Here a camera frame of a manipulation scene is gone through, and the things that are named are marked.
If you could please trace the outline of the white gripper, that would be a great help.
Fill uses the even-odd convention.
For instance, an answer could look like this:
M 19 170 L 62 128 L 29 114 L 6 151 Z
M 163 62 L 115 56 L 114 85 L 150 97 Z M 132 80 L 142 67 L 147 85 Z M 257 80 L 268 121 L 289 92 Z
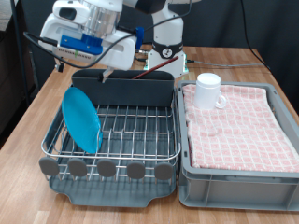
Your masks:
M 114 68 L 128 70 L 133 63 L 135 54 L 135 36 L 129 36 L 123 31 L 115 31 L 103 38 L 82 33 L 81 26 L 71 21 L 59 19 L 50 14 L 42 28 L 41 37 L 55 40 L 57 45 L 39 44 L 57 56 L 84 63 L 99 63 L 106 65 L 100 81 L 105 83 L 114 72 Z M 63 63 L 56 63 L 55 69 L 62 73 Z

